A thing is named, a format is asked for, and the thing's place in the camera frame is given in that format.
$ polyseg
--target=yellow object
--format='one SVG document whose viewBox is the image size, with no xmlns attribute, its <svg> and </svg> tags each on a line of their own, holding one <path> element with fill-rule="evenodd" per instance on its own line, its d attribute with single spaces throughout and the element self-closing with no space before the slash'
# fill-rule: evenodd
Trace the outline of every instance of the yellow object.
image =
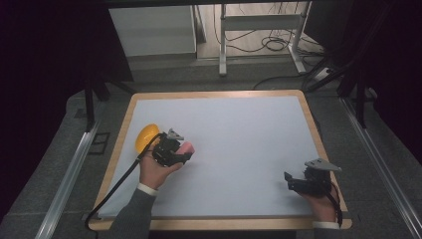
<svg viewBox="0 0 422 239">
<path fill-rule="evenodd" d="M 138 153 L 141 153 L 148 143 L 159 133 L 158 126 L 155 123 L 151 123 L 143 128 L 137 136 L 134 147 Z M 159 142 L 159 138 L 156 139 L 152 145 L 156 145 Z"/>
</svg>

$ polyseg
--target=aluminum rail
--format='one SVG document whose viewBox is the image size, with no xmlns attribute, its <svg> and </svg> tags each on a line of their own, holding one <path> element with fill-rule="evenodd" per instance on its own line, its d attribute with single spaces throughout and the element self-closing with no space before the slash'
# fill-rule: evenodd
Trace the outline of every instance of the aluminum rail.
<svg viewBox="0 0 422 239">
<path fill-rule="evenodd" d="M 38 230 L 36 239 L 48 239 L 53 236 L 53 233 L 56 229 L 56 226 L 59 222 L 59 219 L 62 215 L 62 212 L 68 202 L 69 196 L 71 195 L 72 188 L 75 185 L 75 182 L 78 178 L 79 172 L 82 165 L 84 164 L 85 158 L 90 149 L 91 143 L 94 140 L 97 129 L 102 120 L 103 112 L 105 111 L 106 103 L 99 102 L 99 105 L 96 109 L 97 121 L 94 123 L 93 128 L 89 132 L 85 132 L 80 144 L 78 145 L 77 150 L 72 158 L 71 163 L 69 164 L 68 170 L 66 171 L 65 176 L 59 186 L 59 189 L 56 192 L 56 195 L 50 205 L 49 210 L 47 211 L 44 221 Z"/>
<path fill-rule="evenodd" d="M 354 108 L 351 102 L 343 98 L 340 98 L 340 101 L 345 107 L 350 121 L 356 129 L 358 136 L 362 140 L 365 149 L 372 160 L 373 165 L 378 171 L 379 176 L 381 177 L 385 187 L 387 188 L 387 191 L 389 192 L 392 200 L 394 201 L 401 216 L 403 217 L 404 222 L 409 228 L 410 233 L 412 234 L 413 238 L 421 239 L 422 224 L 415 208 L 412 206 L 407 196 L 401 190 L 400 185 L 395 180 L 393 174 L 388 168 L 388 165 L 385 163 L 384 158 L 382 157 L 381 153 L 373 142 L 368 131 L 360 126 L 360 123 L 354 116 Z"/>
</svg>

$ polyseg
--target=wooden table edge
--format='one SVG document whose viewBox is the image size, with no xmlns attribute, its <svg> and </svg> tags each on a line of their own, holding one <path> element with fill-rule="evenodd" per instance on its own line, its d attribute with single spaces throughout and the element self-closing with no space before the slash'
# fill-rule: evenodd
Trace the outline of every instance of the wooden table edge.
<svg viewBox="0 0 422 239">
<path fill-rule="evenodd" d="M 316 151 L 319 157 L 329 160 L 325 149 L 323 147 L 322 141 L 319 137 L 317 131 L 317 126 L 314 122 L 313 115 L 308 106 L 305 95 L 302 91 L 299 90 L 278 90 L 278 91 L 228 91 L 228 92 L 178 92 L 178 93 L 139 93 L 134 94 L 130 103 L 127 107 L 126 114 L 123 119 L 114 149 L 112 151 L 110 161 L 108 163 L 107 170 L 105 172 L 105 177 L 103 179 L 102 186 L 95 203 L 95 206 L 101 203 L 101 201 L 106 197 L 106 192 L 111 184 L 112 177 L 114 175 L 115 168 L 117 166 L 118 158 L 121 154 L 121 148 L 126 137 L 126 132 L 129 127 L 130 121 L 132 119 L 132 113 L 136 106 L 137 101 L 139 100 L 168 100 L 168 99 L 206 99 L 206 98 L 261 98 L 261 97 L 286 97 L 293 96 L 298 97 L 301 104 L 302 110 L 307 120 L 308 127 L 310 129 L 311 135 L 313 137 L 314 143 L 316 144 Z M 338 185 L 336 178 L 333 173 L 331 173 L 331 180 Z M 347 207 L 344 203 L 344 199 L 339 189 L 340 196 L 340 208 L 343 212 L 347 212 Z M 257 226 L 243 226 L 249 223 Z M 92 220 L 90 222 L 90 227 L 94 230 L 108 230 L 112 224 L 112 219 L 105 220 Z M 343 219 L 343 229 L 351 227 L 350 219 Z M 248 230 L 253 228 L 258 228 L 259 226 L 268 228 L 266 230 L 296 230 L 296 229 L 312 229 L 312 218 L 311 217 L 300 217 L 300 218 L 266 218 L 266 219 L 161 219 L 151 221 L 151 230 L 224 230 L 221 228 L 227 228 L 227 225 L 232 225 L 233 228 Z"/>
</svg>

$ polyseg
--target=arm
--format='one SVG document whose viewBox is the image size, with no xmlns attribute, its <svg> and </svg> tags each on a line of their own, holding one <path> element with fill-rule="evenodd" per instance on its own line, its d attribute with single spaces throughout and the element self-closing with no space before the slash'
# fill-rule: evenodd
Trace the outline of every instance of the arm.
<svg viewBox="0 0 422 239">
<path fill-rule="evenodd" d="M 190 143 L 184 143 L 176 153 L 194 151 Z M 109 229 L 108 239 L 147 239 L 151 222 L 151 209 L 161 186 L 167 176 L 183 166 L 181 162 L 170 167 L 158 164 L 149 151 L 139 163 L 139 185 L 130 201 L 121 209 Z"/>
</svg>

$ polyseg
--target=metal frame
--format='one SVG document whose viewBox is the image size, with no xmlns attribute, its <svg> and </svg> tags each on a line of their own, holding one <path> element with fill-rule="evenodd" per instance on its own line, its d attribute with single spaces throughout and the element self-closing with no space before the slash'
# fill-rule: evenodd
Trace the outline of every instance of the metal frame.
<svg viewBox="0 0 422 239">
<path fill-rule="evenodd" d="M 298 54 L 298 43 L 307 20 L 310 2 L 307 2 L 301 14 L 289 15 L 254 15 L 254 16 L 226 16 L 225 4 L 221 4 L 221 43 L 220 43 L 220 76 L 227 75 L 227 54 L 226 54 L 226 32 L 246 30 L 297 30 L 292 44 L 289 44 L 289 51 L 300 74 L 306 69 Z"/>
<path fill-rule="evenodd" d="M 410 230 L 410 233 L 412 234 L 413 238 L 421 239 L 422 222 L 419 218 L 417 211 L 412 206 L 409 198 L 406 196 L 406 194 L 404 194 L 403 190 L 401 190 L 400 185 L 395 180 L 393 174 L 385 163 L 384 158 L 382 157 L 381 153 L 373 142 L 370 134 L 364 127 L 361 126 L 359 121 L 354 116 L 355 112 L 350 100 L 346 100 L 344 98 L 340 98 L 339 100 L 343 104 L 348 114 L 348 117 L 352 125 L 354 126 L 354 129 L 356 130 L 359 138 L 361 139 L 362 144 L 365 146 L 365 149 L 368 152 L 368 155 L 371 158 L 375 169 L 378 171 L 378 174 L 381 177 L 385 188 L 387 189 L 393 202 L 397 206 L 398 211 L 400 212 L 404 222 Z"/>
<path fill-rule="evenodd" d="M 53 236 L 59 219 L 62 216 L 62 212 L 66 206 L 66 203 L 68 202 L 69 196 L 71 195 L 72 188 L 74 187 L 78 178 L 81 167 L 84 164 L 85 157 L 88 154 L 91 143 L 93 142 L 94 136 L 96 135 L 97 129 L 99 128 L 102 114 L 105 111 L 105 108 L 106 103 L 100 102 L 96 110 L 97 121 L 94 123 L 91 131 L 84 133 L 68 167 L 68 170 L 63 177 L 59 189 L 56 192 L 52 204 L 50 205 L 50 208 L 44 217 L 43 223 L 41 224 L 40 229 L 35 236 L 36 239 L 47 239 Z"/>
</svg>

